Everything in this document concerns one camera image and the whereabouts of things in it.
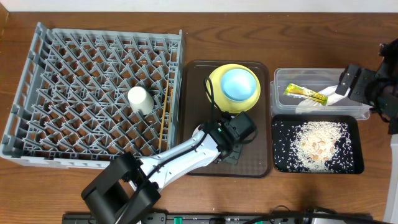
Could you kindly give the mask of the yellow plate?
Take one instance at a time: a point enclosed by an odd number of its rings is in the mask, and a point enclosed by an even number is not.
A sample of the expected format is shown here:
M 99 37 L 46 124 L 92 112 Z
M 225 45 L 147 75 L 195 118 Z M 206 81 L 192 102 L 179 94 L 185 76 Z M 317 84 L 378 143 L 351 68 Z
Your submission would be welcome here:
M 232 70 L 235 68 L 241 68 L 249 71 L 256 80 L 257 89 L 255 93 L 252 95 L 252 97 L 250 97 L 250 99 L 246 101 L 232 101 L 227 97 L 225 97 L 223 92 L 221 91 L 221 77 L 228 70 Z M 215 103 L 219 106 L 221 111 L 226 111 L 232 114 L 238 114 L 242 111 L 250 110 L 257 103 L 261 94 L 261 85 L 258 77 L 255 75 L 255 73 L 252 70 L 243 65 L 235 63 L 222 65 L 211 72 L 210 80 L 213 86 L 213 93 L 215 94 L 214 96 Z

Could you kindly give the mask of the light blue bowl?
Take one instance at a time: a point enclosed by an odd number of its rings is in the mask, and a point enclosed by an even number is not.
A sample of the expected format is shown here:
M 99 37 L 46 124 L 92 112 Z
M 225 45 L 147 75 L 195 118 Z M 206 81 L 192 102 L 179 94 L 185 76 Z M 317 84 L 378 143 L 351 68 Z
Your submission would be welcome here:
M 235 68 L 221 77 L 221 91 L 232 101 L 246 101 L 255 93 L 256 80 L 247 70 Z

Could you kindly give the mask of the white napkin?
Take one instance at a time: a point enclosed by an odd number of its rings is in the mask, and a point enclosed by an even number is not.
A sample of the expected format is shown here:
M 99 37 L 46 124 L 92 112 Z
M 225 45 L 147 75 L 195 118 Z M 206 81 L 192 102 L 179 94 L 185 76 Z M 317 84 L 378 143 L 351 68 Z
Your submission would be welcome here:
M 325 106 L 323 106 L 321 103 L 318 103 L 313 100 L 303 100 L 301 101 L 295 111 L 296 113 L 304 113 L 304 112 L 309 112 L 309 111 L 315 111 L 315 110 L 320 110 L 326 106 L 331 106 L 342 99 L 346 98 L 348 96 L 348 91 L 346 92 L 345 95 L 339 95 L 335 93 L 337 86 L 329 86 L 323 90 L 320 90 L 318 93 L 321 95 L 325 95 L 328 97 L 327 103 Z

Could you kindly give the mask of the yellow green snack wrapper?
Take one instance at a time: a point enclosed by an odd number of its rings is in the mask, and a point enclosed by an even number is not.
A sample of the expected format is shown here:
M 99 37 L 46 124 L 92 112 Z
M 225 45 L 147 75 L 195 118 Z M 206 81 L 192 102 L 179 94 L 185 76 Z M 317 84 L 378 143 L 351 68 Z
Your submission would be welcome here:
M 313 90 L 309 90 L 308 88 L 298 86 L 293 83 L 289 83 L 287 88 L 284 91 L 284 95 L 291 96 L 295 98 L 304 98 L 306 100 L 312 100 L 321 105 L 325 106 L 328 101 L 328 97 L 317 93 Z

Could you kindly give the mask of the white cup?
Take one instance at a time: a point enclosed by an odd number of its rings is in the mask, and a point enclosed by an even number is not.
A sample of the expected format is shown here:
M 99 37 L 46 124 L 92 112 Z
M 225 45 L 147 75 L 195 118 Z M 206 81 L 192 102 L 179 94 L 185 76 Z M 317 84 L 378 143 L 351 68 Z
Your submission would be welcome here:
M 147 115 L 154 109 L 152 96 L 141 86 L 131 88 L 127 93 L 127 98 L 133 112 L 141 112 L 143 115 Z

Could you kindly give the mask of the white bowl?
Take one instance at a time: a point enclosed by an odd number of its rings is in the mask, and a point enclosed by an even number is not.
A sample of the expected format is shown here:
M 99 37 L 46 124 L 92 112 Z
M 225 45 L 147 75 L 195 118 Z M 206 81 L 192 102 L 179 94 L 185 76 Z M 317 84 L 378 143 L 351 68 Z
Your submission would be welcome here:
M 202 125 L 202 124 L 198 125 L 198 126 L 195 128 L 195 130 L 194 130 L 192 136 L 196 135 L 196 133 L 199 132 L 199 131 L 201 131 L 202 129 L 203 129 L 203 125 Z

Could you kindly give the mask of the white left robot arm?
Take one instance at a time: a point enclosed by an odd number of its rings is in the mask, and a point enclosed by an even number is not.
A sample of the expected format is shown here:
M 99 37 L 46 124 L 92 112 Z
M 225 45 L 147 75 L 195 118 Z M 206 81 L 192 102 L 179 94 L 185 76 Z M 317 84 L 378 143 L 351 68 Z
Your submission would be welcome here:
M 139 223 L 181 176 L 228 157 L 258 133 L 247 113 L 199 125 L 192 137 L 165 152 L 136 159 L 127 152 L 81 193 L 98 223 Z

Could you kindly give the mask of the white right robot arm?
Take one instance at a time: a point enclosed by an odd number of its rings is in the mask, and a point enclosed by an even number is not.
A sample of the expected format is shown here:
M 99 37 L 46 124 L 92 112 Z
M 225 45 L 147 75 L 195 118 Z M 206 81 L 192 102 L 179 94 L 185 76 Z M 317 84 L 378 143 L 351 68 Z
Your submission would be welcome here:
M 397 223 L 397 40 L 381 44 L 382 62 L 376 71 L 348 65 L 335 93 L 369 105 L 389 125 L 392 168 L 383 220 Z

